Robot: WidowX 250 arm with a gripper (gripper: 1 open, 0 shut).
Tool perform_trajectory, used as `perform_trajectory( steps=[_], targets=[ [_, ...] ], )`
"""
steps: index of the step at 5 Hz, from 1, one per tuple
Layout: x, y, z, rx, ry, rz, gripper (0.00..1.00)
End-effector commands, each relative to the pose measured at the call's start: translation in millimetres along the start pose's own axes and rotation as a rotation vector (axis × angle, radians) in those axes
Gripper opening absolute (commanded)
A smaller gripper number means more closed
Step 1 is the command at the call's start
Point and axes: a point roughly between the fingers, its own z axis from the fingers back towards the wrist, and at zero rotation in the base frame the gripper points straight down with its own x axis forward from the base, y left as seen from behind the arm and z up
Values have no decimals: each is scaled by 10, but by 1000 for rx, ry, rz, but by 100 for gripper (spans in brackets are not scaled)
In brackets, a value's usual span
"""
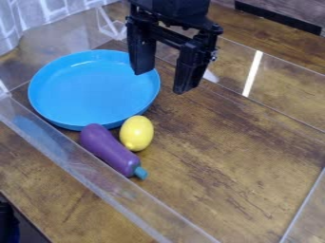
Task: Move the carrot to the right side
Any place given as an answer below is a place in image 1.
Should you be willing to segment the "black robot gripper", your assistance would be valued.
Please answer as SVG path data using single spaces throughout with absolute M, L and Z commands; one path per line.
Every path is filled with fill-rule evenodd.
M 176 60 L 172 91 L 183 94 L 201 80 L 209 61 L 216 59 L 215 43 L 223 28 L 208 17 L 211 0 L 127 0 L 127 44 L 131 67 L 136 75 L 155 67 L 156 41 L 180 48 Z M 191 41 L 172 32 L 193 28 L 197 33 Z

